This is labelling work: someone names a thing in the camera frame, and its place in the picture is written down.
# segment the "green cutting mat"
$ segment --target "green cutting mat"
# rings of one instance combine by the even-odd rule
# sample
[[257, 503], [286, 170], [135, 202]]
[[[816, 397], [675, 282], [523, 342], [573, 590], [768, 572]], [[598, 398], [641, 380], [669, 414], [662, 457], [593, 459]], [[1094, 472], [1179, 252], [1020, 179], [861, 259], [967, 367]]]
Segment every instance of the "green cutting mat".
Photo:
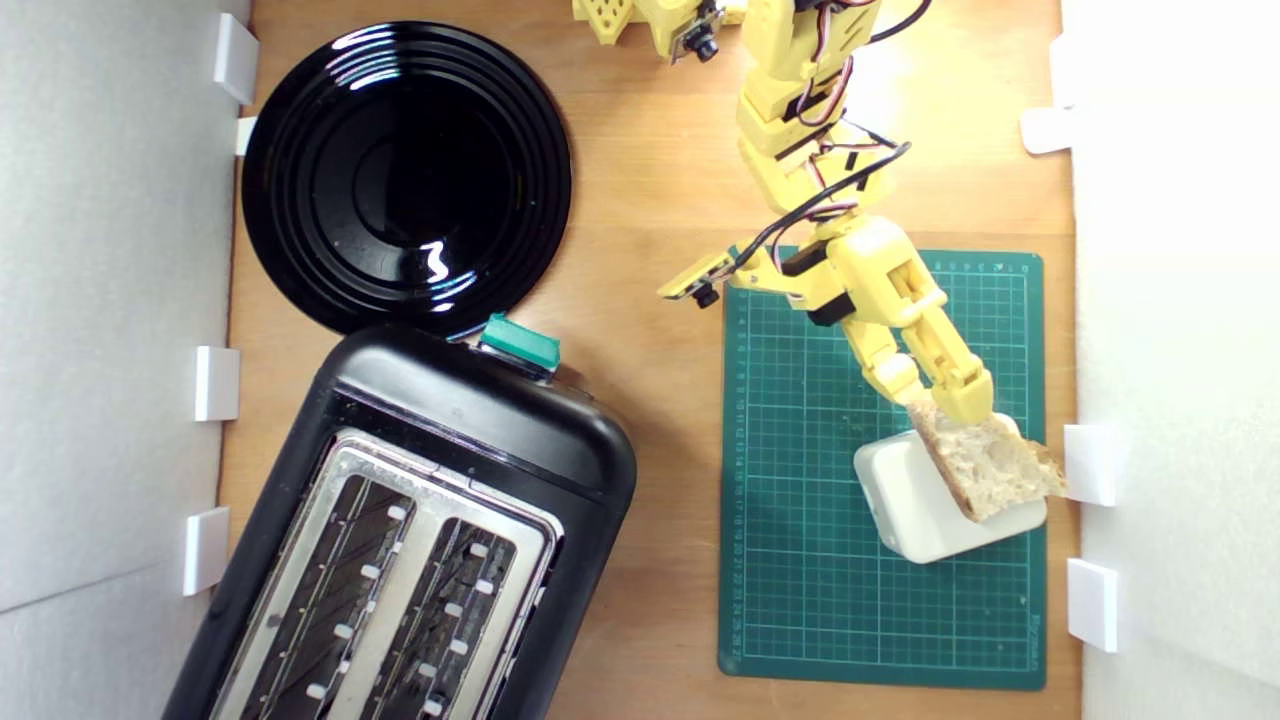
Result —
[[[996, 380], [996, 410], [1044, 441], [1043, 265], [923, 251]], [[1043, 527], [931, 565], [884, 547], [858, 447], [910, 428], [838, 328], [730, 290], [719, 665], [730, 675], [1041, 689]]]

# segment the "white block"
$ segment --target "white block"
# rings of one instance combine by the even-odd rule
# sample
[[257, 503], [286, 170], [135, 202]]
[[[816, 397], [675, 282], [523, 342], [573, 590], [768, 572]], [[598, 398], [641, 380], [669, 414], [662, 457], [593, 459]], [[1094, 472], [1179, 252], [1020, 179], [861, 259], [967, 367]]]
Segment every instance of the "white block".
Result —
[[236, 156], [243, 158], [248, 152], [248, 138], [253, 135], [253, 126], [257, 124], [257, 115], [239, 118], [236, 120]]
[[196, 348], [196, 421], [239, 416], [239, 350]]
[[1115, 434], [1097, 425], [1064, 425], [1062, 459], [1066, 497], [1114, 507], [1119, 455]]
[[218, 51], [214, 56], [214, 82], [223, 86], [241, 105], [253, 102], [257, 79], [257, 38], [230, 13], [218, 18]]
[[1110, 568], [1085, 562], [1079, 557], [1066, 561], [1066, 629], [1069, 633], [1105, 651], [1115, 652], [1117, 641], [1119, 575]]
[[1023, 110], [1019, 124], [1023, 132], [1023, 147], [1032, 155], [1066, 150], [1075, 141], [1071, 110], [1030, 108]]
[[214, 507], [187, 518], [182, 594], [191, 597], [223, 579], [229, 539], [230, 511], [227, 507]]
[[[1015, 427], [1004, 415], [998, 418]], [[1044, 500], [1007, 507], [982, 523], [965, 518], [915, 430], [854, 454], [881, 541], [911, 562], [927, 564], [1005, 539], [1044, 523]]]

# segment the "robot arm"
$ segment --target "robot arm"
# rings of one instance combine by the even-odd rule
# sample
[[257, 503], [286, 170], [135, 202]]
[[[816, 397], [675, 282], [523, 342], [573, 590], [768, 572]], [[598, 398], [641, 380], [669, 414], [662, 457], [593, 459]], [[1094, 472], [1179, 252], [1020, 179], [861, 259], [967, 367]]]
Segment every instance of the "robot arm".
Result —
[[[602, 42], [612, 44], [626, 20], [646, 19], [658, 53], [672, 61], [690, 53], [709, 60], [714, 29], [741, 17], [755, 60], [739, 96], [739, 151], [783, 218], [699, 260], [659, 290], [663, 297], [692, 296], [707, 307], [721, 282], [785, 295], [814, 323], [840, 325], [863, 377], [888, 401], [905, 405], [924, 392], [923, 369], [934, 401], [955, 420], [992, 414], [991, 373], [943, 311], [946, 293], [897, 225], [864, 213], [888, 191], [876, 170], [909, 147], [842, 120], [852, 53], [872, 41], [881, 0], [750, 0], [745, 14], [714, 0], [573, 1]], [[796, 255], [781, 261], [762, 251], [801, 220], [814, 229]], [[899, 350], [895, 328], [910, 355]]]

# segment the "bread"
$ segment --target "bread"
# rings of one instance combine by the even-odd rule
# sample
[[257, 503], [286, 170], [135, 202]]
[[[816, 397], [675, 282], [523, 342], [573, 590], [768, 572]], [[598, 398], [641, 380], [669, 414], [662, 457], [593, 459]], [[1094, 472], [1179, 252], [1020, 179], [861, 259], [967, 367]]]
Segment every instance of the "bread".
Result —
[[906, 411], [951, 497], [974, 523], [1012, 505], [1066, 493], [1066, 478], [1048, 448], [1024, 439], [998, 415], [965, 425], [942, 413], [928, 393]]

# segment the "wooden table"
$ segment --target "wooden table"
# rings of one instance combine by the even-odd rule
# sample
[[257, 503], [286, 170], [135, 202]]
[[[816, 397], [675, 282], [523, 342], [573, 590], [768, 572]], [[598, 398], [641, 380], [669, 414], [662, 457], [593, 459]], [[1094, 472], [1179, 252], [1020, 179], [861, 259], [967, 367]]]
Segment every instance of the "wooden table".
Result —
[[[915, 0], [892, 0], [901, 17]], [[571, 225], [554, 265], [512, 313], [559, 337], [589, 389], [631, 429], [640, 479], [572, 659], [554, 719], [1080, 716], [1080, 651], [1065, 621], [1065, 559], [1078, 525], [1050, 512], [1048, 685], [1041, 693], [727, 678], [716, 667], [721, 314], [655, 288], [772, 217], [735, 149], [749, 63], [737, 29], [701, 65], [664, 65], [648, 29], [614, 47], [571, 20], [568, 0], [256, 0], [257, 101], [314, 47], [357, 27], [434, 19], [520, 54], [562, 105], [576, 164]], [[922, 247], [1043, 256], [1048, 436], [1074, 416], [1074, 228], [1064, 156], [1029, 158], [1018, 117], [1050, 101], [1056, 0], [946, 0], [859, 53], [850, 108], [914, 149], [879, 211]], [[257, 108], [247, 108], [246, 114]], [[225, 434], [221, 503], [251, 510], [314, 370], [337, 341], [264, 275], [237, 209], [230, 338], [243, 352], [239, 420]]]

